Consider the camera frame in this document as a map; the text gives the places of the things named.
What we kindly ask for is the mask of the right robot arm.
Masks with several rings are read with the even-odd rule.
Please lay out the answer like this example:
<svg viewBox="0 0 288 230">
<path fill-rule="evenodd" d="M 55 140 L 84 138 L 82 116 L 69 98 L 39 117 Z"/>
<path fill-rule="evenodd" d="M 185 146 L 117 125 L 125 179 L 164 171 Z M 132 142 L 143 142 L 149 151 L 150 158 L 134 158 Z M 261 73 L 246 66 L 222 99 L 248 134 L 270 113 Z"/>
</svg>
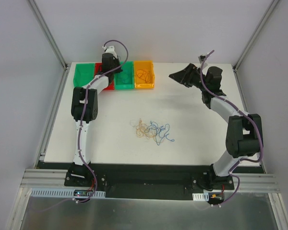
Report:
<svg viewBox="0 0 288 230">
<path fill-rule="evenodd" d="M 203 74 L 201 68 L 189 64 L 183 70 L 169 75 L 187 88 L 198 88 L 206 107 L 221 116 L 228 125 L 226 151 L 196 182 L 199 188 L 207 191 L 226 184 L 240 162 L 251 161 L 251 157 L 263 149 L 261 117 L 241 111 L 228 100 L 221 90 L 222 72 L 221 68 L 212 66 Z"/>
</svg>

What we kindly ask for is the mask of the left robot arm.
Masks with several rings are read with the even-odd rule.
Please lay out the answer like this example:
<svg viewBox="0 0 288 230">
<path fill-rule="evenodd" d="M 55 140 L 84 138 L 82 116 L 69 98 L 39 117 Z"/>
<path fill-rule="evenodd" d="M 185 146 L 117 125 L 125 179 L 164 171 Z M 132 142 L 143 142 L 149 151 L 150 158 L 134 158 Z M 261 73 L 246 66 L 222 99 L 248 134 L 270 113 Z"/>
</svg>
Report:
<svg viewBox="0 0 288 230">
<path fill-rule="evenodd" d="M 76 149 L 68 173 L 80 186 L 90 186 L 89 191 L 97 187 L 96 175 L 89 166 L 90 125 L 98 115 L 99 93 L 113 82 L 117 72 L 122 72 L 118 56 L 104 53 L 101 71 L 86 85 L 73 89 L 71 114 L 76 125 Z"/>
</svg>

